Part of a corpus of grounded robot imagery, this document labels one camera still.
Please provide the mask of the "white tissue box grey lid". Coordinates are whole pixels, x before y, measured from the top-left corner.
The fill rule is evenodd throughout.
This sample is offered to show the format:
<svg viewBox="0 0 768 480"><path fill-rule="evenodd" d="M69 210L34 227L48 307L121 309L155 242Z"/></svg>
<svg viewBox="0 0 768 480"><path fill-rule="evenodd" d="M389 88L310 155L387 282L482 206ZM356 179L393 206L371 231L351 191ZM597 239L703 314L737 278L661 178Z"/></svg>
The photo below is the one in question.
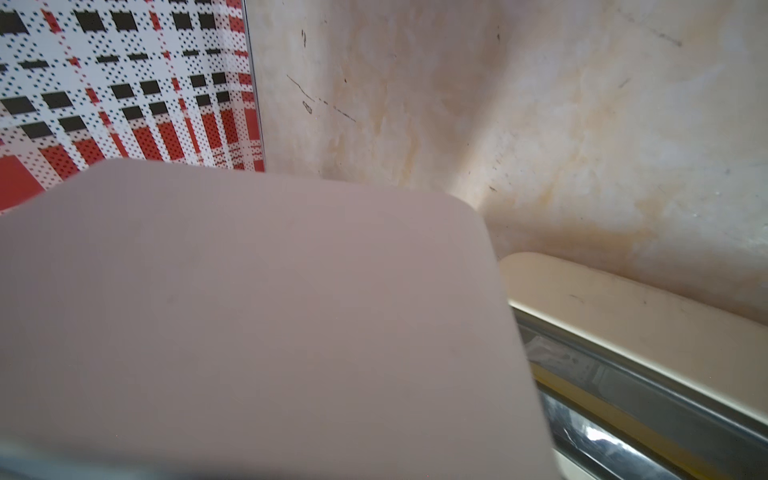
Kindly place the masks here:
<svg viewBox="0 0 768 480"><path fill-rule="evenodd" d="M235 479L555 479L482 217L112 159L1 218L1 438Z"/></svg>

